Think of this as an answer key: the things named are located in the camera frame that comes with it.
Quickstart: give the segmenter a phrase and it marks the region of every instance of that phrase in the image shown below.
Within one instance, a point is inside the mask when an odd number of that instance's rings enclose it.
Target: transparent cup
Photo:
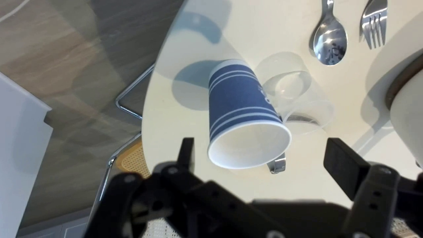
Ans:
[[[255,72],[292,134],[311,133],[333,120],[334,105],[298,55],[288,52],[272,55]]]

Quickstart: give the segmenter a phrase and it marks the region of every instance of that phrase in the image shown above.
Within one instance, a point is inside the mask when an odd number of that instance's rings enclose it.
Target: white round table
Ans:
[[[244,201],[324,199],[350,206],[323,168],[326,139],[339,137],[360,151],[376,131],[386,130],[386,89],[423,48],[423,33],[418,31],[423,22],[421,0],[389,1],[387,43],[374,50],[359,41],[360,17],[366,4],[367,0],[335,1],[334,15],[345,27],[349,44],[339,64],[325,66],[309,49],[310,36],[321,16],[320,1],[186,0],[169,30],[148,86],[142,125],[148,168],[176,160],[182,139],[194,137],[195,174],[204,181],[220,183]],[[254,70],[267,57],[282,52],[302,57],[334,103],[335,120],[326,131],[294,136],[286,153],[287,169],[280,174],[270,174],[266,165],[231,171],[212,164],[206,153],[209,72],[217,61],[231,58],[243,59]],[[380,160],[389,165],[384,158]],[[401,165],[419,172],[412,159]]]

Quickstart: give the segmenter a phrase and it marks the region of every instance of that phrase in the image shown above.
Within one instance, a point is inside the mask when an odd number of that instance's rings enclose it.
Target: silver fork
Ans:
[[[385,45],[387,9],[387,0],[371,0],[364,9],[361,28],[370,49]]]

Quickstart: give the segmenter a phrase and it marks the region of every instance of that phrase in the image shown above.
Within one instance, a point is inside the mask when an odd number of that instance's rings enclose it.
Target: floor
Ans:
[[[53,108],[21,227],[92,205],[110,155],[141,121],[114,98],[157,57],[182,0],[0,2],[0,72]],[[142,112],[148,82],[123,103]]]

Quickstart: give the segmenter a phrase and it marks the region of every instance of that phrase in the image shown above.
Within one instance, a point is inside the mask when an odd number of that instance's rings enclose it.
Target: spoon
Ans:
[[[326,65],[339,63],[345,55],[345,29],[333,16],[333,1],[322,0],[323,17],[314,33],[313,50],[317,59]]]

